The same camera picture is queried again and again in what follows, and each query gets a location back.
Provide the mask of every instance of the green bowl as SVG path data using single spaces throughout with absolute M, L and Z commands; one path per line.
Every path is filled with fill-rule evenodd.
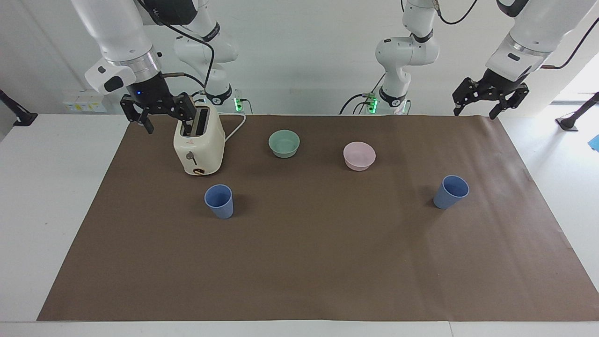
M 295 155 L 300 146 L 300 137 L 291 130 L 278 130 L 270 135 L 268 145 L 275 156 L 290 158 Z

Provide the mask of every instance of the power outlet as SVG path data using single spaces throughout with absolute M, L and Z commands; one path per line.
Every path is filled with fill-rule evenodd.
M 84 91 L 65 95 L 63 104 L 68 112 L 107 112 L 103 100 L 95 91 Z

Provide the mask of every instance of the pink bowl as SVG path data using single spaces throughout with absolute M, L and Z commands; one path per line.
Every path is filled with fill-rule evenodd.
M 364 171 L 374 163 L 376 152 L 372 146 L 363 142 L 349 143 L 343 149 L 343 158 L 347 167 L 354 171 Z

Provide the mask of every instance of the white cable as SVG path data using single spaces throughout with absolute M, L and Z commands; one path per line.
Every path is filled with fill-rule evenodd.
M 228 136 L 226 136 L 225 142 L 227 140 L 229 140 L 229 138 L 231 138 L 231 136 L 233 136 L 237 132 L 237 130 L 239 130 L 241 128 L 241 126 L 246 122 L 246 118 L 247 118 L 245 113 L 219 112 L 219 115 L 243 116 L 243 121 L 241 121 L 241 123 L 239 123 L 239 125 L 237 125 L 235 130 L 233 130 Z

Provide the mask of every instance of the metal stand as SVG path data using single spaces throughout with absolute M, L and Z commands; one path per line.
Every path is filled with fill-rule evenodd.
M 14 127 L 28 127 L 38 116 L 38 114 L 29 112 L 29 110 L 25 109 L 21 104 L 15 102 L 2 90 L 0 90 L 0 101 L 6 104 L 6 106 L 13 111 L 14 115 L 17 116 L 17 121 L 13 123 Z
M 590 108 L 592 108 L 595 104 L 599 103 L 599 92 L 595 93 L 590 100 L 588 100 L 585 104 L 582 104 L 582 107 L 578 109 L 578 111 L 574 112 L 572 116 L 568 118 L 558 118 L 555 122 L 562 128 L 564 131 L 572 131 L 576 132 L 578 129 L 574 126 L 576 120 L 579 119 L 582 115 L 585 114 Z

